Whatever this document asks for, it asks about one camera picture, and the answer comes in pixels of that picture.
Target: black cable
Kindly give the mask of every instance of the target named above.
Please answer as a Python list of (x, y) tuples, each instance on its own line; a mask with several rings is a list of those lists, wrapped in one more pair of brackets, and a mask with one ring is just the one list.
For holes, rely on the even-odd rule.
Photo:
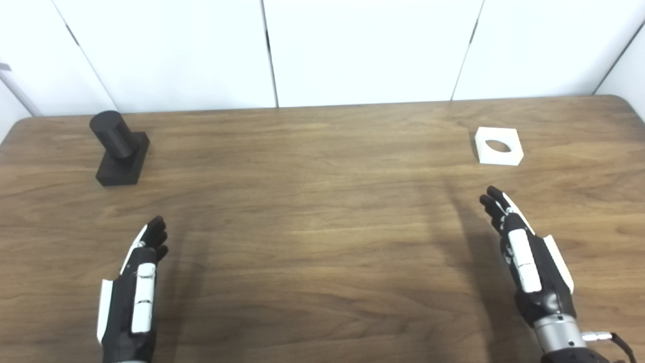
[(636, 357), (634, 357), (634, 351), (631, 350), (630, 345), (627, 344), (623, 339), (621, 339), (618, 336), (618, 334), (612, 333), (611, 341), (614, 342), (617, 346), (619, 346), (625, 352), (625, 354), (627, 354), (627, 357), (630, 358), (630, 363), (636, 363)]

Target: white wall panel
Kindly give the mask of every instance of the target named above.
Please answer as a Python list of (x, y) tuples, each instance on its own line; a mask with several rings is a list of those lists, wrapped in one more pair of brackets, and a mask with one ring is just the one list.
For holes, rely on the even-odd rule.
[(264, 0), (281, 107), (450, 99), (481, 0)]
[(645, 30), (641, 29), (620, 57), (597, 94), (614, 94), (627, 100), (645, 120)]
[(36, 116), (114, 109), (50, 0), (0, 0), (2, 79)]
[(259, 0), (54, 0), (121, 112), (274, 107)]
[(486, 0), (454, 99), (591, 94), (644, 0)]
[(9, 88), (0, 81), (0, 143), (14, 123), (31, 116)]

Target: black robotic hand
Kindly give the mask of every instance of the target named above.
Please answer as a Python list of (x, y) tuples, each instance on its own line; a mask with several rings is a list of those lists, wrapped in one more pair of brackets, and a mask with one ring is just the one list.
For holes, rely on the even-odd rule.
[(533, 327), (554, 314), (576, 317), (573, 279), (553, 237), (538, 237), (513, 201), (495, 187), (479, 198), (500, 234), (501, 252), (510, 265), (517, 292), (515, 303)]
[(97, 326), (103, 363), (152, 361), (156, 271), (168, 253), (167, 238), (166, 224), (156, 216), (132, 242), (119, 277), (103, 280)]
[(538, 237), (506, 193), (488, 187), (479, 198), (500, 236), (501, 252), (515, 281), (515, 304), (535, 330), (542, 363), (608, 363), (587, 342), (611, 340), (630, 363), (633, 351), (616, 333), (580, 332), (573, 308), (573, 279), (552, 236)]

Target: black peg on base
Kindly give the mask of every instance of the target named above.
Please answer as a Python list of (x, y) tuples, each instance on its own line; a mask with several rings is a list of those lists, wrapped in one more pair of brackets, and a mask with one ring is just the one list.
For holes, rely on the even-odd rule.
[(96, 180), (104, 187), (136, 184), (150, 145), (146, 133), (131, 132), (116, 111), (94, 116), (90, 128), (105, 147)]

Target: white block with hole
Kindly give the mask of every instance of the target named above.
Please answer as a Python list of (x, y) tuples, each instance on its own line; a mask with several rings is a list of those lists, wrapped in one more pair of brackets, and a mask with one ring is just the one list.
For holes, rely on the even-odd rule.
[[(499, 141), (508, 146), (510, 151), (494, 150), (488, 146), (487, 141)], [(519, 165), (524, 157), (516, 129), (480, 127), (475, 134), (475, 146), (477, 146), (477, 155), (481, 164)]]

